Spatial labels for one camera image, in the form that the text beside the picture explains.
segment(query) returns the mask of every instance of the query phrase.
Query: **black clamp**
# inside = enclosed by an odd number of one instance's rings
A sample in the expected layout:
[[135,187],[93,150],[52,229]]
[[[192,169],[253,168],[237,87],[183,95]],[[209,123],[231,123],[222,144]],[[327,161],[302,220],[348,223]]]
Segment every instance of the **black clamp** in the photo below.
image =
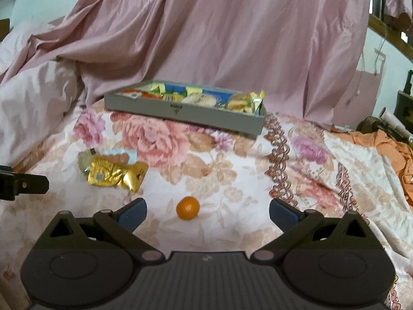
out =
[[164,255],[132,232],[138,198],[92,218],[59,212],[28,254],[21,280],[45,309],[386,309],[391,260],[357,212],[325,218],[270,203],[283,235],[254,252]]
[[21,193],[42,195],[48,190],[46,176],[18,174],[11,167],[0,165],[0,200],[15,200]]

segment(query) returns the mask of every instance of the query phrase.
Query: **gray cardboard tray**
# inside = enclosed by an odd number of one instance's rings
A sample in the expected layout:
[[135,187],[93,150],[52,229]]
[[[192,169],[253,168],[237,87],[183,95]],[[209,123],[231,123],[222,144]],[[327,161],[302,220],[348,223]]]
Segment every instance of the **gray cardboard tray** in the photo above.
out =
[[173,86],[198,87],[204,90],[237,93],[237,91],[215,88],[211,86],[185,84],[182,82],[170,82],[167,80],[146,80],[120,88],[104,95],[105,109],[109,111],[129,112],[163,119],[194,123],[201,126],[216,127],[233,130],[248,135],[258,136],[264,126],[266,110],[261,103],[259,115],[234,112],[217,107],[202,107],[193,104],[168,102],[159,99],[137,98],[131,99],[116,93],[129,88],[138,88],[152,83],[164,83]]

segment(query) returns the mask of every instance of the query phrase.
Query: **orange cloth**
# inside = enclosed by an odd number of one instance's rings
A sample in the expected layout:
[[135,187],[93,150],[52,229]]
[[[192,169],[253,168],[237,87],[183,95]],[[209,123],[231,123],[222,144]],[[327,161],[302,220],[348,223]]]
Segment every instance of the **orange cloth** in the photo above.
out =
[[356,145],[376,147],[380,155],[387,156],[400,179],[407,202],[411,208],[413,207],[413,151],[408,145],[393,140],[382,130],[368,134],[360,132],[333,134]]

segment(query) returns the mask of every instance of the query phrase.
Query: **snack package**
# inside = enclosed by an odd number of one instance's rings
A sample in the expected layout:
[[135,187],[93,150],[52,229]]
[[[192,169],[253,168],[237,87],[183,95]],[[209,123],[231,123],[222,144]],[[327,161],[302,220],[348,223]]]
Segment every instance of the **snack package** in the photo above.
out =
[[193,93],[182,99],[183,104],[193,104],[203,107],[214,107],[218,99],[211,94]]
[[94,149],[78,154],[78,166],[91,185],[123,186],[136,192],[148,170],[148,165],[136,162],[137,154],[126,149],[97,154]]
[[147,171],[146,163],[136,162],[133,165],[113,163],[107,159],[107,156],[96,154],[90,165],[88,183],[104,187],[120,185],[131,192],[136,192]]
[[259,108],[264,96],[264,91],[260,95],[254,92],[235,93],[230,97],[225,108],[236,112],[253,114]]
[[254,92],[235,93],[228,98],[228,93],[224,94],[190,86],[171,86],[156,82],[140,88],[127,89],[119,94],[133,99],[138,97],[153,98],[203,107],[224,108],[247,114],[256,113],[265,97],[265,92],[261,91],[259,95]]

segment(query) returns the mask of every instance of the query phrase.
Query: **yellow snack wrapper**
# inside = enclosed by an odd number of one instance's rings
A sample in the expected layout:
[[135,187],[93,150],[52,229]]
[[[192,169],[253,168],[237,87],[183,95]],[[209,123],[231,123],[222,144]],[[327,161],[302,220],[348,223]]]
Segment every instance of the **yellow snack wrapper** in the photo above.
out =
[[172,94],[172,101],[175,102],[181,102],[182,99],[184,99],[185,97],[183,95],[180,95],[179,93],[175,92]]
[[136,192],[147,171],[148,165],[143,162],[127,165],[111,162],[101,155],[94,155],[90,164],[88,183],[103,187],[120,185]]
[[197,88],[197,87],[186,87],[186,93],[187,93],[187,97],[190,96],[193,93],[202,93],[202,89],[201,88]]
[[165,84],[163,84],[163,83],[161,83],[161,82],[154,82],[152,85],[151,85],[151,91],[153,91],[153,90],[156,90],[157,88],[159,88],[159,92],[161,93],[161,94],[164,94],[165,92],[166,92],[166,89],[165,89]]
[[254,104],[254,108],[255,110],[260,106],[260,104],[262,103],[262,99],[265,98],[265,92],[261,91],[260,94],[256,94],[255,92],[251,92],[249,93],[249,96],[251,97],[251,100]]
[[173,101],[173,95],[172,94],[164,94],[162,96],[162,99],[165,101]]

